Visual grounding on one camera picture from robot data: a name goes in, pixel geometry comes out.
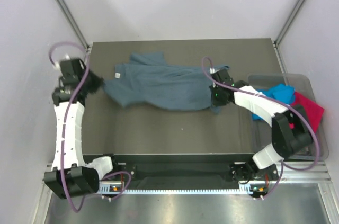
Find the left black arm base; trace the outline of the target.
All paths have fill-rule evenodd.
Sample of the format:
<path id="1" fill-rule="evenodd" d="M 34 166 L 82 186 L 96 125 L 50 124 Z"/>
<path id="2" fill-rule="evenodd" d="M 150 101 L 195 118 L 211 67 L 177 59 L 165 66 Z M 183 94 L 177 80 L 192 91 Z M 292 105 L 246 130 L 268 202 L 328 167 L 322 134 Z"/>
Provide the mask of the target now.
<path id="1" fill-rule="evenodd" d="M 110 155 L 112 160 L 113 169 L 104 175 L 103 181 L 119 180 L 128 181 L 130 174 L 132 179 L 135 178 L 136 164 L 121 158 L 120 156 Z"/>

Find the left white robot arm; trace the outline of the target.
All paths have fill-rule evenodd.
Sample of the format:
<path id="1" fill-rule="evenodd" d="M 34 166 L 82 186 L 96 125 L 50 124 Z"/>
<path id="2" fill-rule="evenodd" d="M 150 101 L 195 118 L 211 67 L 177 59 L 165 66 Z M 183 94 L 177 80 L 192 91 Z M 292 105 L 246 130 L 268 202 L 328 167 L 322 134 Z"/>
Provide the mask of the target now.
<path id="1" fill-rule="evenodd" d="M 116 179 L 120 167 L 112 155 L 86 163 L 82 151 L 82 118 L 88 94 L 95 93 L 103 80 L 86 68 L 80 58 L 61 60 L 59 85 L 52 93 L 57 120 L 56 150 L 44 182 L 60 199 L 96 193 L 105 176 Z"/>

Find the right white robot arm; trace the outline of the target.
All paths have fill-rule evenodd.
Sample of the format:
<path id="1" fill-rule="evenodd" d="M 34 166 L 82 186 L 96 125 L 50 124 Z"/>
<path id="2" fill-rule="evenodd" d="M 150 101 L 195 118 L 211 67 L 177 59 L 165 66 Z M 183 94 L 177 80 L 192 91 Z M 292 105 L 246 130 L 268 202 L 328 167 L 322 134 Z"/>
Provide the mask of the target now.
<path id="1" fill-rule="evenodd" d="M 226 69 L 210 68 L 205 75 L 212 81 L 213 106 L 233 103 L 259 116 L 271 127 L 271 143 L 246 163 L 251 178 L 260 179 L 266 174 L 267 167 L 290 158 L 310 145 L 315 147 L 314 163 L 318 162 L 319 142 L 301 105 L 287 105 L 258 92 L 243 80 L 235 82 Z"/>

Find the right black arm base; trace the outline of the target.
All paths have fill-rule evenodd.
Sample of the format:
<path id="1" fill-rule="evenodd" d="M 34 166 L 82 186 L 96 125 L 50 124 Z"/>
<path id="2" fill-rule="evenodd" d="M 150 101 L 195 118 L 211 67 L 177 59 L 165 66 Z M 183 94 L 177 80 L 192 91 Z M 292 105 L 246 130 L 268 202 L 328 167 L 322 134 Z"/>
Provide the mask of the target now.
<path id="1" fill-rule="evenodd" d="M 229 165 L 230 174 L 234 181 L 241 183 L 249 181 L 276 181 L 278 170 L 275 164 L 264 169 L 258 169 L 253 163 L 232 163 Z"/>

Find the grey-blue t-shirt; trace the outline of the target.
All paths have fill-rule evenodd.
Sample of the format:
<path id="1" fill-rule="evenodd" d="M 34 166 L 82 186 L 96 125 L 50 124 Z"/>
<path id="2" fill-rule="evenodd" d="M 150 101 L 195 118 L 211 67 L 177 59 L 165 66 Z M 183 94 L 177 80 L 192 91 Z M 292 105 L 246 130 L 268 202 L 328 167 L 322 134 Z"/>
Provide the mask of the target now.
<path id="1" fill-rule="evenodd" d="M 221 111 L 212 105 L 212 82 L 202 68 L 170 65 L 163 52 L 133 52 L 114 72 L 113 79 L 104 80 L 103 90 L 122 107 L 146 103 L 169 111 Z"/>

